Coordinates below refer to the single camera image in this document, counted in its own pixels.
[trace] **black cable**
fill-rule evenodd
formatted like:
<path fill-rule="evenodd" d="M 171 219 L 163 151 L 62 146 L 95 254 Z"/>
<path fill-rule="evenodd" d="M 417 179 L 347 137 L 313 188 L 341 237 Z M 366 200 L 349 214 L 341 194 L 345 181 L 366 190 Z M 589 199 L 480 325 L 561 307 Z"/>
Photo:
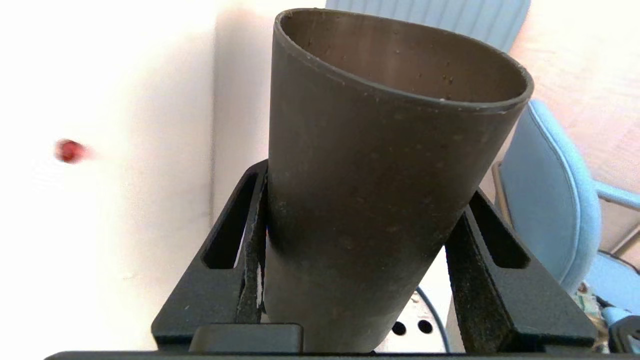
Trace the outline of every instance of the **black cable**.
<path fill-rule="evenodd" d="M 451 352 L 451 344 L 449 344 L 449 337 L 447 335 L 447 331 L 445 330 L 444 325 L 442 324 L 442 320 L 438 316 L 438 313 L 436 312 L 435 307 L 433 307 L 433 304 L 429 301 L 429 298 L 427 298 L 427 295 L 424 293 L 424 291 L 420 289 L 420 286 L 418 286 L 415 289 L 415 291 L 418 293 L 418 295 L 420 295 L 420 297 L 422 298 L 422 301 L 424 301 L 425 305 L 427 305 L 427 307 L 429 308 L 429 311 L 431 311 L 431 314 L 433 314 L 433 318 L 436 320 L 436 325 L 440 330 L 440 334 L 442 334 L 442 342 L 444 343 L 444 350 L 446 352 Z"/>

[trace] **dark brown tube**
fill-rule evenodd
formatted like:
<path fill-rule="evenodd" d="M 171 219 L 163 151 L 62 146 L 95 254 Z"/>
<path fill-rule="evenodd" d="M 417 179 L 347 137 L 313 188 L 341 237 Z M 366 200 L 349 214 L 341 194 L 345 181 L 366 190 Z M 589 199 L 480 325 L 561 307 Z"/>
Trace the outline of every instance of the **dark brown tube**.
<path fill-rule="evenodd" d="M 275 21 L 265 305 L 307 352 L 387 335 L 533 91 L 471 38 L 324 9 Z"/>

